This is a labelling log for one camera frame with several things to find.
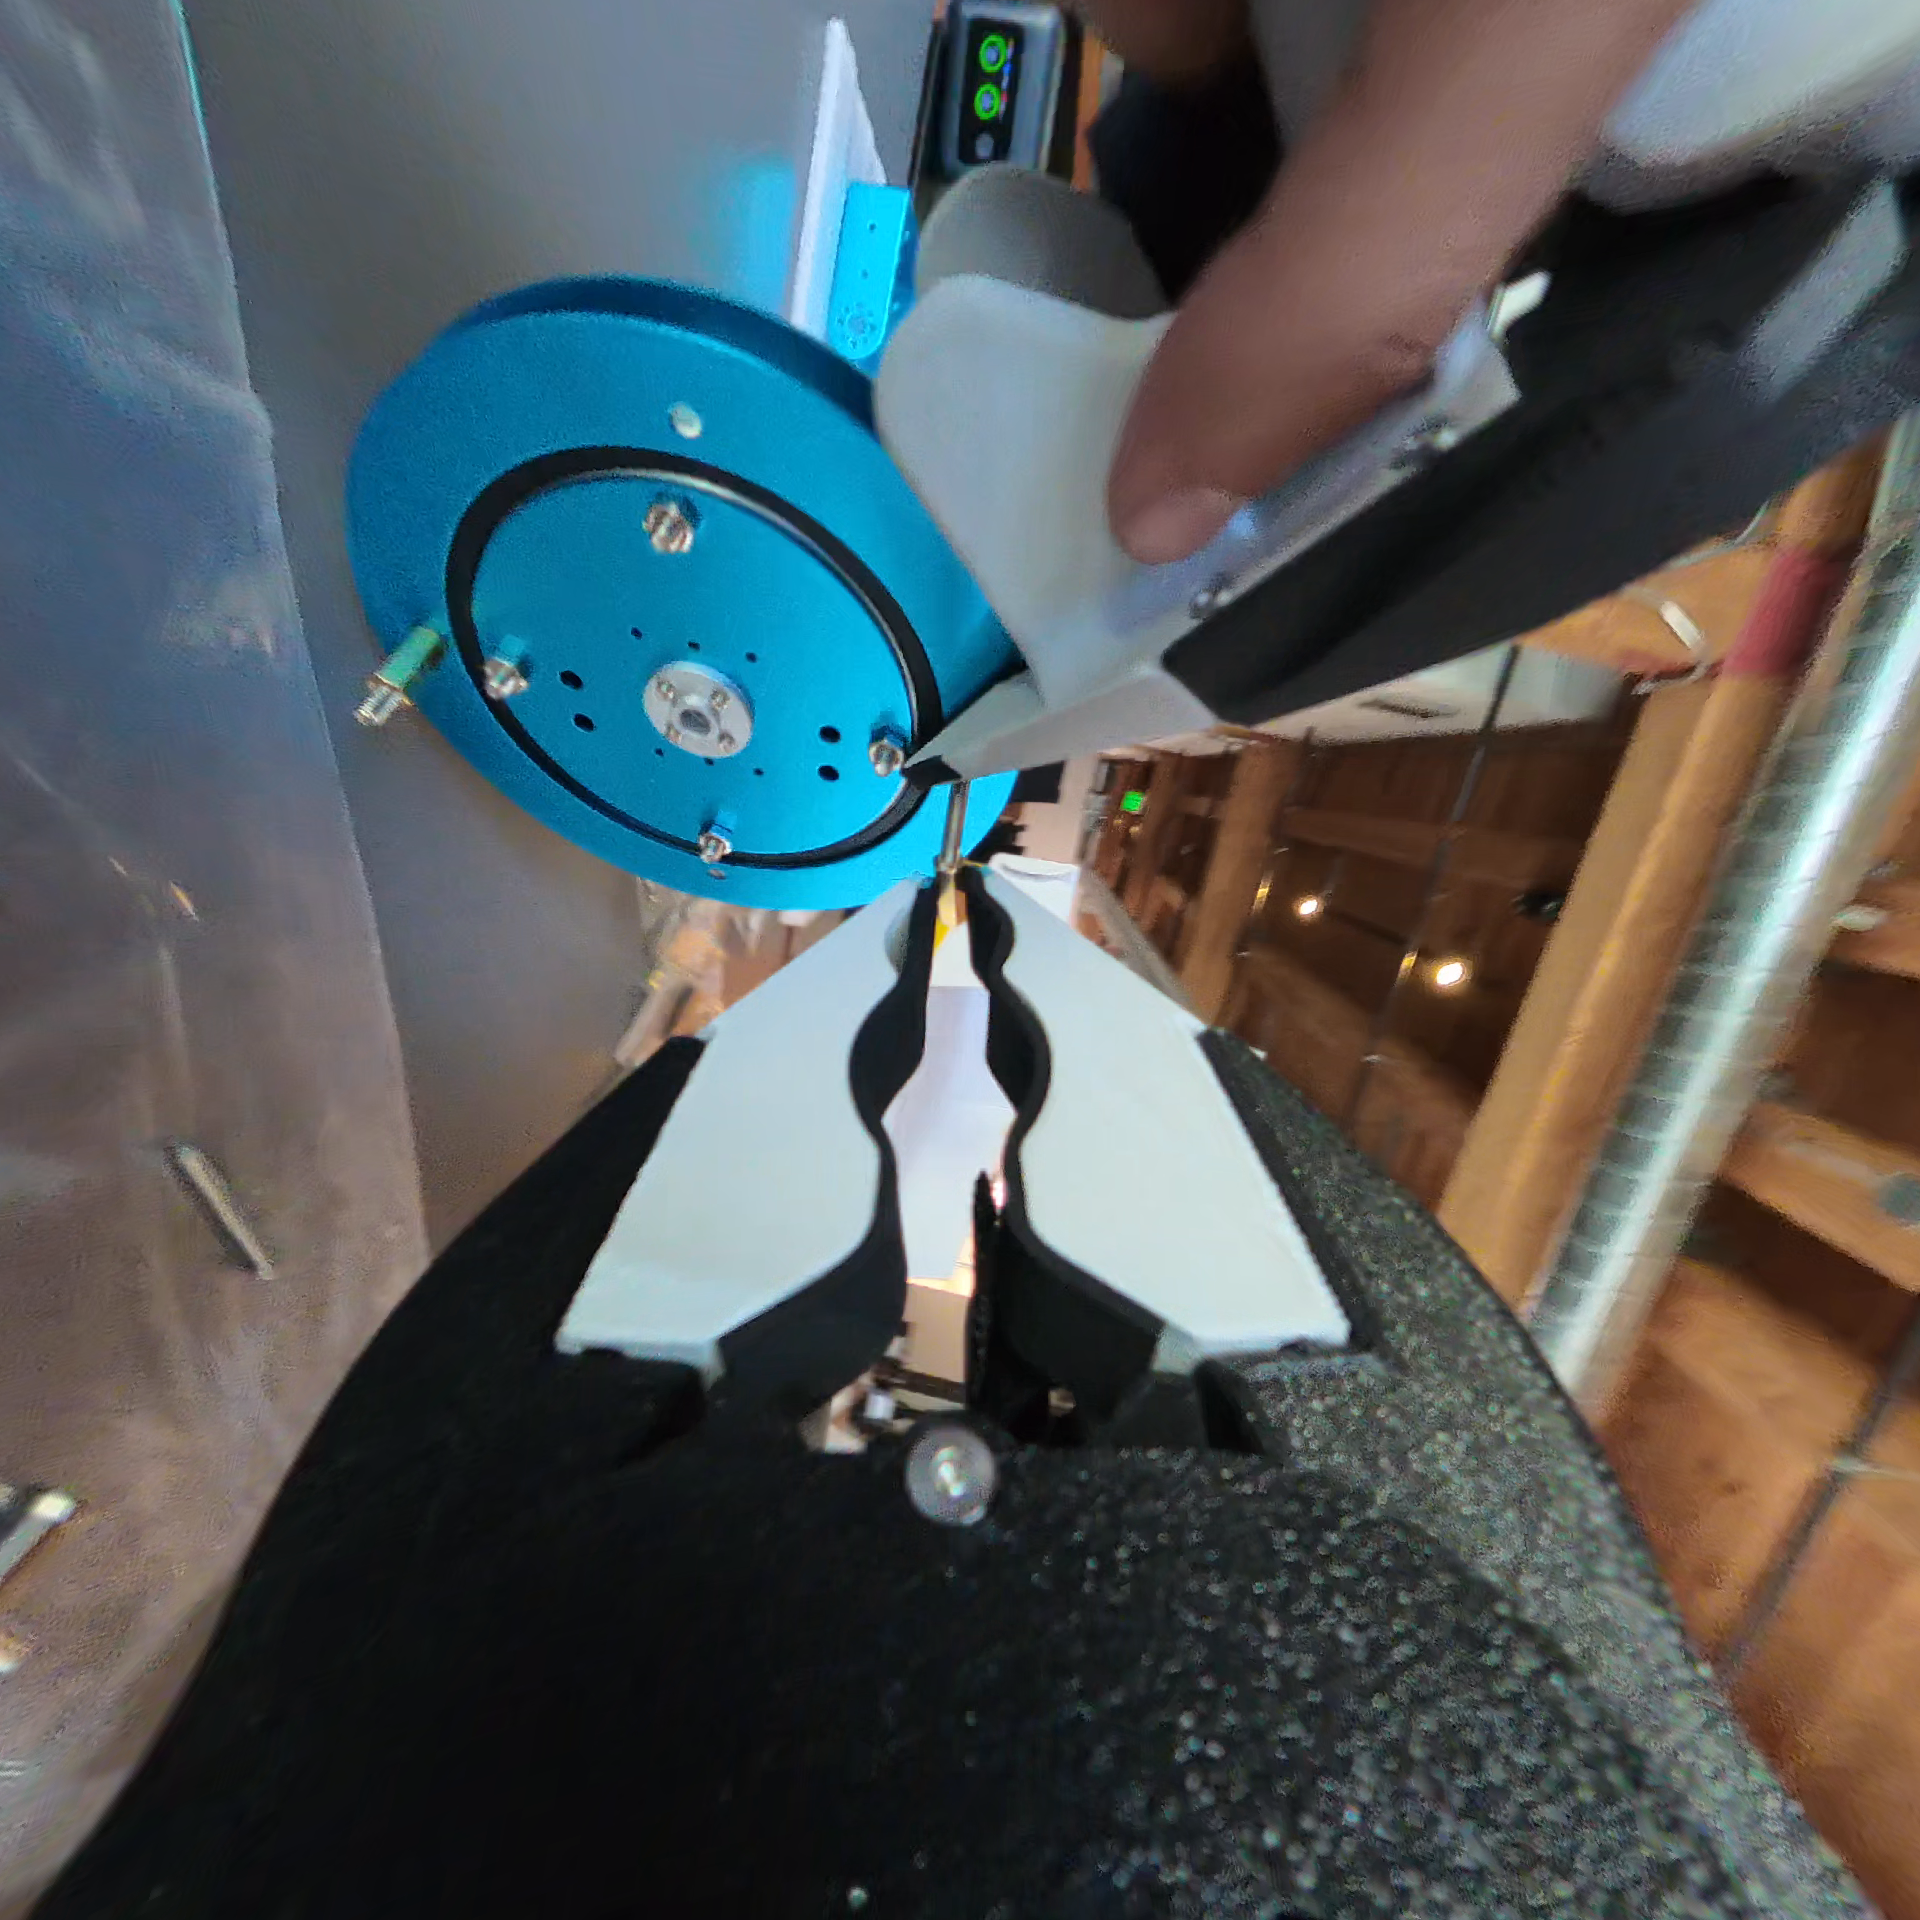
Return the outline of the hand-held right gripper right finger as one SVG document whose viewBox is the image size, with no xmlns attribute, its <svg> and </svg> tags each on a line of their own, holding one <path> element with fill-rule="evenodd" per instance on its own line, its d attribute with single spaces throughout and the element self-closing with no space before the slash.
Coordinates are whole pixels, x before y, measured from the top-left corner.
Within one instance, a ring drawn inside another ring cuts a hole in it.
<svg viewBox="0 0 1920 1920">
<path fill-rule="evenodd" d="M 970 872 L 964 897 L 1013 1106 L 986 1354 L 1079 1421 L 1205 1421 L 1231 1367 L 1351 1357 L 1351 1278 L 1216 1033 L 1000 872 Z"/>
</svg>

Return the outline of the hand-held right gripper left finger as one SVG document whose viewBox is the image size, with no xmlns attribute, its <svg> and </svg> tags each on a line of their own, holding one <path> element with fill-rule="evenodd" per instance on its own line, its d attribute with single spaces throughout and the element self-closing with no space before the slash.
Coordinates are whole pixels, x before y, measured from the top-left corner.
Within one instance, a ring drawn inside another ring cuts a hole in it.
<svg viewBox="0 0 1920 1920">
<path fill-rule="evenodd" d="M 802 1420 L 906 1317 L 885 1112 L 920 1064 L 940 892 L 906 879 L 710 1022 L 555 1333 Z"/>
</svg>

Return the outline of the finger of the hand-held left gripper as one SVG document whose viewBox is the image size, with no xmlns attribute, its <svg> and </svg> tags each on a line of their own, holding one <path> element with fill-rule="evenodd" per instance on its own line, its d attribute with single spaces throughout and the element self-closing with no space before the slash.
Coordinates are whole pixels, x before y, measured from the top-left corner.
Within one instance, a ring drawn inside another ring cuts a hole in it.
<svg viewBox="0 0 1920 1920">
<path fill-rule="evenodd" d="M 1013 663 L 994 673 L 942 672 L 944 725 L 912 750 L 906 784 L 957 784 L 1067 761 L 1090 752 L 1212 728 L 1222 702 L 1248 685 L 1248 670 L 1222 663 L 1135 663 L 1066 704 L 1042 696 Z"/>
</svg>

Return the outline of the blue round turntable disc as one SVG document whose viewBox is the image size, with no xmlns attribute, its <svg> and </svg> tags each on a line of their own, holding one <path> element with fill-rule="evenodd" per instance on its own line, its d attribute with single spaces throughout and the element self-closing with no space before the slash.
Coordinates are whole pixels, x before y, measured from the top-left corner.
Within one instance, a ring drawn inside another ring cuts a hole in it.
<svg viewBox="0 0 1920 1920">
<path fill-rule="evenodd" d="M 370 404 L 359 608 L 508 802 L 606 864 L 752 906 L 933 870 L 906 774 L 1016 650 L 874 420 L 874 382 L 675 280 L 554 278 L 456 317 Z"/>
</svg>

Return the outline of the grey desk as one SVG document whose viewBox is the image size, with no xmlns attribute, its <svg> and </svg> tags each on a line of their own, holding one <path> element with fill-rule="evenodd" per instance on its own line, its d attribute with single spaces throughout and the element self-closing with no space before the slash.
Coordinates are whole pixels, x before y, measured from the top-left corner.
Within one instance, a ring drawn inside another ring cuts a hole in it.
<svg viewBox="0 0 1920 1920">
<path fill-rule="evenodd" d="M 439 1249 L 620 1077 L 662 897 L 503 799 L 404 713 L 344 553 L 373 397 L 468 306 L 573 274 L 779 308 L 830 23 L 890 175 L 933 5 L 184 5 L 303 640 L 364 860 L 422 1232 Z"/>
</svg>

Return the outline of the person's left hand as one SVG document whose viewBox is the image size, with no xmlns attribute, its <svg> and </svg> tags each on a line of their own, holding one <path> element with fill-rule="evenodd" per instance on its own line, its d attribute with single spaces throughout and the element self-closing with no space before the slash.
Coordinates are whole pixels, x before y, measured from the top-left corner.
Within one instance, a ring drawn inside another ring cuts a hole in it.
<svg viewBox="0 0 1920 1920">
<path fill-rule="evenodd" d="M 1186 560 L 1419 389 L 1686 10 L 1372 5 L 1302 142 L 1143 373 L 1109 481 L 1119 548 Z"/>
</svg>

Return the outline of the loose metal screw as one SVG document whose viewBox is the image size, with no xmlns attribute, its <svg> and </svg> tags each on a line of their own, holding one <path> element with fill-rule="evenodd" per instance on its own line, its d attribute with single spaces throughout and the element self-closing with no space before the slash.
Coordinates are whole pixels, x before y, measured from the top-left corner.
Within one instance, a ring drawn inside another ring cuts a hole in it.
<svg viewBox="0 0 1920 1920">
<path fill-rule="evenodd" d="M 272 1279 L 277 1262 L 261 1238 L 251 1213 L 240 1204 L 223 1167 L 197 1143 L 176 1138 L 164 1144 L 164 1158 L 183 1192 L 219 1242 L 223 1260 L 246 1272 Z"/>
</svg>

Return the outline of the white foam sheet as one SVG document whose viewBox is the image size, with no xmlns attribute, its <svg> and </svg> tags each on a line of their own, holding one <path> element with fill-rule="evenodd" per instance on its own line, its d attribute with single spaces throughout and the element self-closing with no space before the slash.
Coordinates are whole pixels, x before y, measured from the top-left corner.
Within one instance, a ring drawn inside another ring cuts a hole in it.
<svg viewBox="0 0 1920 1920">
<path fill-rule="evenodd" d="M 831 15 L 823 26 L 821 85 L 784 294 L 786 321 L 823 344 L 830 342 L 831 276 L 853 185 L 887 185 L 887 174 L 847 23 Z"/>
</svg>

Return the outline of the black device with green display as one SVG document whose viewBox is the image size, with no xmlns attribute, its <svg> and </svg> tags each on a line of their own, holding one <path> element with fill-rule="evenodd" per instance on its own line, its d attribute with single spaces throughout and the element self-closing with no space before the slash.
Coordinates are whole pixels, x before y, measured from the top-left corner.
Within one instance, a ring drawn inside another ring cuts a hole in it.
<svg viewBox="0 0 1920 1920">
<path fill-rule="evenodd" d="M 980 166 L 1071 174 L 1084 34 L 1066 6 L 935 6 L 909 175 L 954 182 Z"/>
</svg>

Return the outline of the clear plastic bag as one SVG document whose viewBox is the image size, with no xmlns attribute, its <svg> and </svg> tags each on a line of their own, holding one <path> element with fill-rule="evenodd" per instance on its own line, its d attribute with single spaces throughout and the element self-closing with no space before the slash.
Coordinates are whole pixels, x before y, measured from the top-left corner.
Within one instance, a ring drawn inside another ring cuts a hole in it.
<svg viewBox="0 0 1920 1920">
<path fill-rule="evenodd" d="M 3 5 L 4 1916 L 424 1260 L 179 5 Z M 277 1271 L 164 1158 L 203 1148 Z"/>
</svg>

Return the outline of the silver ventilation duct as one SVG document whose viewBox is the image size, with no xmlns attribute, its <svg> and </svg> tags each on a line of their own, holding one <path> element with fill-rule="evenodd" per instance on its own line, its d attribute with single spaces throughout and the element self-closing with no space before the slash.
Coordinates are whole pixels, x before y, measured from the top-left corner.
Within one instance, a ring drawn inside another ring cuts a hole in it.
<svg viewBox="0 0 1920 1920">
<path fill-rule="evenodd" d="M 1531 1335 L 1588 1421 L 1615 1393 L 1703 1192 L 1915 759 L 1917 415 L 1888 436 L 1836 622 L 1716 855 Z"/>
</svg>

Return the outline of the blue metal bracket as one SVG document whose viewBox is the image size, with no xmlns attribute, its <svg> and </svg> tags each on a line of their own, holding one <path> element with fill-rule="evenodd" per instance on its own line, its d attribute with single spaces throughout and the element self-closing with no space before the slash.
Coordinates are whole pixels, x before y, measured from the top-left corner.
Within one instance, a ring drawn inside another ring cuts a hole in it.
<svg viewBox="0 0 1920 1920">
<path fill-rule="evenodd" d="M 917 297 L 919 212 L 908 185 L 850 182 L 831 250 L 824 342 L 875 376 Z"/>
</svg>

